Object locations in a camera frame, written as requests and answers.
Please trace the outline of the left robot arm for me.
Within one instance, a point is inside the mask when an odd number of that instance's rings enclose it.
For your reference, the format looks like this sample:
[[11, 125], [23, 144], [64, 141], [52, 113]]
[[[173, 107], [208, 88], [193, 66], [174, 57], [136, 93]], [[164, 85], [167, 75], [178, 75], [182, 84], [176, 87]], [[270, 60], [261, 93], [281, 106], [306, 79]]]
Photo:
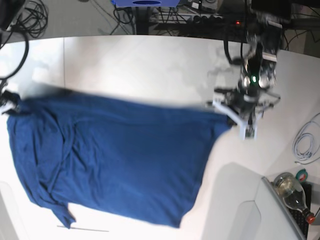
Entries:
[[224, 95], [224, 104], [239, 117], [252, 117], [275, 104], [262, 103], [260, 97], [276, 84], [277, 54], [283, 42], [283, 25], [289, 23], [292, 3], [289, 0], [244, 1], [244, 39], [249, 44], [247, 54], [232, 59], [229, 41], [223, 40], [224, 53], [231, 65], [240, 67], [240, 78], [235, 88], [216, 88]]

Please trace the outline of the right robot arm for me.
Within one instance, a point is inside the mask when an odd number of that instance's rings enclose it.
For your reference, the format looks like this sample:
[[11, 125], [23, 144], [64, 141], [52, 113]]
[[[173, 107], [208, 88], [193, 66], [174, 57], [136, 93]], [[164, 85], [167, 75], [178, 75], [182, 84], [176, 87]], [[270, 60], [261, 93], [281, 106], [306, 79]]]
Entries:
[[10, 73], [0, 77], [0, 113], [5, 114], [10, 111], [17, 111], [18, 100], [13, 93], [6, 90], [8, 81], [14, 77], [26, 62], [30, 45], [26, 32], [19, 24], [27, 1], [26, 0], [2, 0], [0, 2], [0, 47], [5, 47], [14, 35], [19, 35], [24, 41], [24, 52], [17, 67]]

